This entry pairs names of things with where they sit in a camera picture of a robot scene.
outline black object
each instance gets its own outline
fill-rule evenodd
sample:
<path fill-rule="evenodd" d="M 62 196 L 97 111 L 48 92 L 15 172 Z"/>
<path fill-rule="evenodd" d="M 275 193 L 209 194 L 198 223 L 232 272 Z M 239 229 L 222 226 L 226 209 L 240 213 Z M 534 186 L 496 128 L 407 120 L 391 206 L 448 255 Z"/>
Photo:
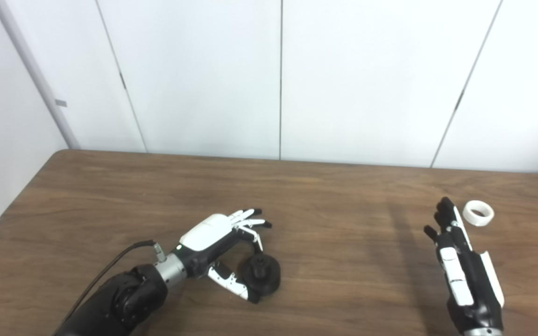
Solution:
<path fill-rule="evenodd" d="M 240 274 L 248 289 L 259 296 L 266 296 L 277 291 L 282 276 L 279 262 L 264 253 L 257 253 L 245 260 L 241 265 Z"/>
<path fill-rule="evenodd" d="M 474 300 L 472 306 L 458 306 L 451 293 L 450 285 L 448 285 L 450 298 L 447 302 L 447 308 L 450 318 L 461 334 L 467 330 L 480 328 L 503 330 L 502 307 L 497 301 L 493 287 L 491 287 L 483 261 L 480 255 L 468 246 L 463 230 L 452 225 L 452 222 L 458 221 L 457 213 L 454 203 L 448 197 L 444 197 L 437 204 L 437 212 L 434 215 L 435 221 L 441 229 L 440 234 L 432 227 L 425 226 L 425 234 L 437 246 L 436 255 L 439 262 L 441 262 L 440 249 L 444 247 L 456 249 Z"/>
<path fill-rule="evenodd" d="M 165 302 L 165 281 L 151 264 L 105 281 L 55 336 L 128 336 Z"/>
<path fill-rule="evenodd" d="M 126 255 L 126 253 L 128 253 L 129 251 L 132 251 L 133 249 L 137 249 L 138 247 L 144 247 L 144 246 L 153 246 L 155 245 L 156 242 L 154 240 L 144 240 L 143 242 L 137 242 L 137 243 L 134 243 L 132 245 L 130 245 L 129 247 L 127 247 L 126 249 L 124 249 L 123 251 L 121 251 L 111 262 L 109 262 L 109 264 L 107 264 L 107 266 L 105 266 L 105 268 L 103 268 L 103 270 L 97 274 L 96 277 L 94 277 L 94 279 L 88 284 L 88 286 L 86 287 L 86 289 L 84 289 L 83 293 L 79 296 L 79 298 L 76 300 L 76 302 L 74 303 L 74 305 L 72 306 L 72 308 L 70 308 L 70 310 L 68 311 L 68 313 L 66 314 L 66 316 L 64 317 L 64 319 L 62 319 L 62 323 L 58 326 L 58 328 L 56 329 L 55 332 L 53 332 L 54 335 L 57 334 L 58 330 L 60 330 L 60 328 L 64 325 L 64 323 L 66 323 L 66 321 L 73 315 L 73 313 L 76 311 L 76 309 L 78 308 L 78 306 L 80 305 L 80 303 L 84 300 L 84 298 L 87 296 L 88 292 L 91 291 L 92 287 L 94 287 L 94 285 L 96 285 L 96 283 L 99 282 L 99 280 L 105 275 L 105 273 L 107 273 L 107 271 L 109 271 L 109 269 L 111 267 L 113 267 L 122 257 L 124 257 L 124 255 Z"/>

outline robot finger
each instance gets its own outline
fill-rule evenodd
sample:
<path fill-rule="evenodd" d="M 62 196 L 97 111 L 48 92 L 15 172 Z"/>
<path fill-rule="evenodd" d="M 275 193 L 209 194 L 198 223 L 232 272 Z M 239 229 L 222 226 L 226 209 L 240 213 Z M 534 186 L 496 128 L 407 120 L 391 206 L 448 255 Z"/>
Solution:
<path fill-rule="evenodd" d="M 265 221 L 265 219 L 245 219 L 244 221 L 238 222 L 237 225 L 249 228 L 256 227 L 259 225 L 266 228 L 271 228 L 273 226 L 273 224 Z"/>
<path fill-rule="evenodd" d="M 243 221 L 247 219 L 250 216 L 254 215 L 260 215 L 262 213 L 261 209 L 248 209 L 248 210 L 239 210 L 232 215 L 229 215 L 229 219 L 232 222 L 232 224 L 237 223 L 239 221 Z"/>
<path fill-rule="evenodd" d="M 255 249 L 255 253 L 263 252 L 263 244 L 261 243 L 261 237 L 256 231 L 248 227 L 239 227 L 237 232 L 238 236 L 242 240 L 247 240 L 248 242 L 252 243 L 252 246 Z"/>
<path fill-rule="evenodd" d="M 234 219 L 235 217 L 241 215 L 243 212 L 244 212 L 244 210 L 238 210 L 238 211 L 236 211 L 235 213 L 232 213 L 231 215 L 229 215 L 228 218 L 229 218 L 230 221 L 231 221 L 231 220 Z"/>

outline silver cylinder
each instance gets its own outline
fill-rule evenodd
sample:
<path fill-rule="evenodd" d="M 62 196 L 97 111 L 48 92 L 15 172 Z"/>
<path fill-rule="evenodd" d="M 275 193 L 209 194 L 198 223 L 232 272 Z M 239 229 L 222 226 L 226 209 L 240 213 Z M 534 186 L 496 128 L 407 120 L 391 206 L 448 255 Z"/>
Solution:
<path fill-rule="evenodd" d="M 166 261 L 156 263 L 155 268 L 165 281 L 167 287 L 177 285 L 186 279 L 187 276 L 184 265 L 173 253 L 167 255 Z"/>
<path fill-rule="evenodd" d="M 466 330 L 464 336 L 503 336 L 503 333 L 501 330 L 495 328 L 478 328 Z"/>

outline robotic arm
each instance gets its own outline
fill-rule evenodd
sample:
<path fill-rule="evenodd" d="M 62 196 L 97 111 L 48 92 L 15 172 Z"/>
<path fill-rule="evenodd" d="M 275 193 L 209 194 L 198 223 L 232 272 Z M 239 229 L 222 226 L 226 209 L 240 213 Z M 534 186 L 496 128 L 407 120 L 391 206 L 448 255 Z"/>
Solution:
<path fill-rule="evenodd" d="M 489 253 L 472 250 L 458 209 L 447 197 L 437 204 L 440 232 L 427 225 L 444 272 L 450 299 L 448 312 L 464 336 L 502 336 L 504 297 Z"/>
<path fill-rule="evenodd" d="M 262 253 L 261 238 L 252 229 L 256 226 L 271 228 L 271 223 L 264 219 L 250 219 L 260 214 L 260 209 L 249 209 L 229 216 L 211 215 L 184 234 L 168 255 L 159 244 L 151 242 L 158 262 L 136 266 L 107 280 L 75 312 L 71 310 L 54 335 L 128 336 L 152 311 L 163 305 L 169 287 L 188 277 L 209 276 L 237 296 L 252 303 L 259 302 L 261 296 L 277 289 L 280 277 L 277 261 Z M 249 260 L 251 270 L 248 273 L 258 269 L 252 261 L 263 260 L 270 262 L 265 262 L 264 274 L 238 279 L 234 272 L 217 261 L 220 255 L 242 240 L 251 242 L 255 252 Z M 270 290 L 260 290 L 255 281 L 265 285 L 270 282 Z"/>

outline panel seam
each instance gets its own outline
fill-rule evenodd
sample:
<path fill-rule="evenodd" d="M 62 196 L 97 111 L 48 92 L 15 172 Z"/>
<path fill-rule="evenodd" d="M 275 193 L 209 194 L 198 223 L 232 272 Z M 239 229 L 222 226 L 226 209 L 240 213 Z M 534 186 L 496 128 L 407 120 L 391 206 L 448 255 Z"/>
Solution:
<path fill-rule="evenodd" d="M 489 28 L 487 28 L 487 32 L 485 33 L 485 38 L 483 38 L 483 42 L 481 43 L 481 47 L 479 48 L 479 52 L 476 53 L 476 58 L 474 58 L 474 63 L 472 63 L 472 67 L 470 68 L 470 72 L 468 73 L 468 77 L 466 78 L 466 82 L 464 83 L 464 87 L 462 88 L 462 91 L 460 92 L 460 95 L 458 97 L 458 100 L 455 104 L 454 111 L 452 112 L 450 119 L 448 120 L 448 124 L 446 125 L 446 130 L 444 130 L 444 134 L 441 137 L 441 140 L 439 141 L 439 145 L 437 146 L 437 150 L 435 151 L 435 155 L 433 156 L 433 160 L 431 161 L 431 165 L 429 168 L 433 168 L 435 165 L 435 161 L 437 160 L 437 157 L 439 155 L 439 152 L 441 150 L 442 145 L 444 144 L 444 141 L 446 140 L 446 136 L 448 134 L 448 131 L 450 130 L 450 126 L 452 122 L 454 121 L 454 117 L 456 115 L 456 112 L 458 110 L 458 107 L 460 106 L 460 102 L 462 101 L 462 98 L 464 97 L 464 93 L 466 91 L 466 87 L 468 86 L 468 83 L 470 82 L 470 78 L 472 77 L 472 73 L 474 72 L 474 68 L 476 67 L 477 62 L 479 61 L 479 57 L 481 57 L 481 52 L 483 51 L 483 47 L 485 47 L 485 43 L 487 42 L 487 38 L 489 37 L 489 33 L 491 32 L 491 28 L 493 28 L 493 25 L 495 24 L 495 20 L 497 19 L 497 13 L 499 13 L 499 9 L 502 7 L 503 0 L 500 0 L 499 4 L 497 5 L 497 8 L 495 10 L 495 13 L 493 14 L 493 18 L 491 19 L 491 23 L 489 24 Z"/>

